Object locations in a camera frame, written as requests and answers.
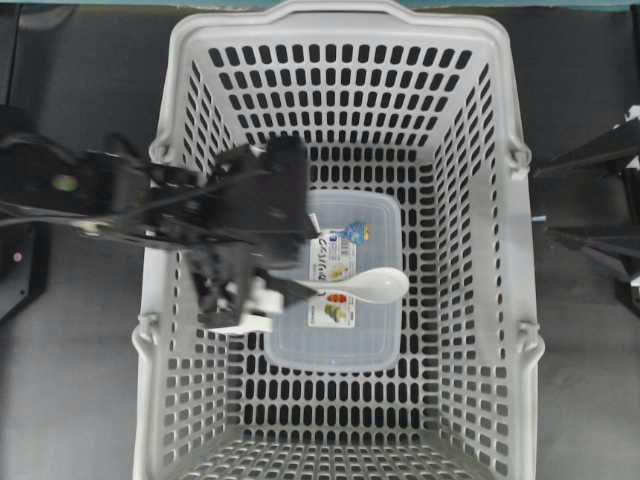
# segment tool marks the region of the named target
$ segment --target plastic container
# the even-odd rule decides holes
[[[400,206],[397,363],[276,366],[262,335],[202,330],[181,256],[149,250],[135,478],[532,480],[543,342],[505,31],[386,1],[182,21],[153,160],[206,174],[220,150],[283,132],[307,143],[314,187]]]
[[[356,271],[377,267],[402,269],[400,208],[395,199],[370,192],[326,190],[311,192],[309,212],[321,229],[341,229],[366,221],[371,238],[356,247]],[[274,272],[281,277],[309,279],[309,246],[301,252],[300,267]],[[323,372],[361,372],[391,366],[400,352],[402,301],[389,305],[355,304],[352,328],[312,327],[309,304],[302,302],[274,318],[273,332],[264,338],[267,360],[284,367]]]

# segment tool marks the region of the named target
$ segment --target white ceramic spoon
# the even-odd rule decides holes
[[[391,303],[400,300],[409,290],[409,279],[396,268],[373,268],[339,282],[299,281],[320,292],[352,295],[367,303]]]

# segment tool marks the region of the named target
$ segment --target white plastic basket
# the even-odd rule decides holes
[[[153,160],[206,174],[272,134],[305,140],[314,188],[398,199],[412,282],[398,363],[268,364],[261,335],[202,330],[180,253],[148,250],[134,477],[533,479],[544,346],[504,30],[386,1],[182,21]]]

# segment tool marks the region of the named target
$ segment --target gray floor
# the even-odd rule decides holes
[[[120,131],[144,150],[154,135],[169,32],[184,13],[26,8],[11,103],[75,148],[95,147],[105,132]],[[638,101],[629,14],[482,13],[510,32],[534,162],[619,122]],[[619,187],[616,179],[584,175],[548,180],[533,185],[532,204],[550,223],[620,224],[628,219]],[[640,318],[616,302],[609,277],[548,242],[542,228],[534,229],[547,342],[538,478],[636,480]],[[0,326],[0,478],[130,478],[137,359],[129,335],[141,252],[59,229],[52,251],[46,293]]]

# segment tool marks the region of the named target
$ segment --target black bracket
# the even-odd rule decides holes
[[[585,145],[534,170],[534,178],[558,177],[575,170],[617,175],[624,186],[631,223],[621,226],[587,225],[552,227],[548,235],[573,250],[579,250],[614,275],[624,285],[626,305],[640,312],[640,166],[630,165],[640,155],[640,119],[631,119]]]
[[[31,296],[35,237],[32,225],[0,229],[0,321]]]

